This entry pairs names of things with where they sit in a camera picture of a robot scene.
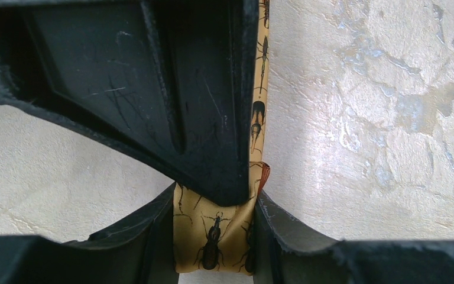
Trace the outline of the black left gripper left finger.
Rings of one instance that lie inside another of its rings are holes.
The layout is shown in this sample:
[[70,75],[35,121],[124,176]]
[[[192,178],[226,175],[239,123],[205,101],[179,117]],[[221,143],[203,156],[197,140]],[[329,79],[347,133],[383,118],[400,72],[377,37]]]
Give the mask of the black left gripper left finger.
[[173,191],[85,241],[0,235],[0,283],[177,283]]

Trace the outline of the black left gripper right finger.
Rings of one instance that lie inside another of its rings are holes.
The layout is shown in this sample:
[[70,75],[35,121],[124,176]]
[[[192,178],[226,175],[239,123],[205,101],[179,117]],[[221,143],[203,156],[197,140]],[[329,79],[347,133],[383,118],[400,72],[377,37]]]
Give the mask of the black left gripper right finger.
[[454,240],[335,240],[265,193],[255,239],[255,283],[454,283]]

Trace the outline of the cream insect print tie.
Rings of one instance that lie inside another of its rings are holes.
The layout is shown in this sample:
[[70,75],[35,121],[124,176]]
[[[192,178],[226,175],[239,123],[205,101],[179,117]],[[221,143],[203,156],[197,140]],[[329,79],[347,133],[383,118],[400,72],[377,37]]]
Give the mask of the cream insect print tie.
[[255,203],[269,175],[262,161],[268,96],[270,3],[259,1],[255,79],[251,113],[248,200],[221,207],[177,184],[173,196],[173,251],[176,272],[198,269],[237,272],[255,270]]

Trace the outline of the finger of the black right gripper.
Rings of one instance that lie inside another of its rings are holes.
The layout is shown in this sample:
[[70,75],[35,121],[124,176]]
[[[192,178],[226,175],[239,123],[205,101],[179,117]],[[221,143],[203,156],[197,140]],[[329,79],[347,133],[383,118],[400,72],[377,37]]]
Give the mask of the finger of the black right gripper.
[[0,1],[0,105],[248,199],[257,1]]

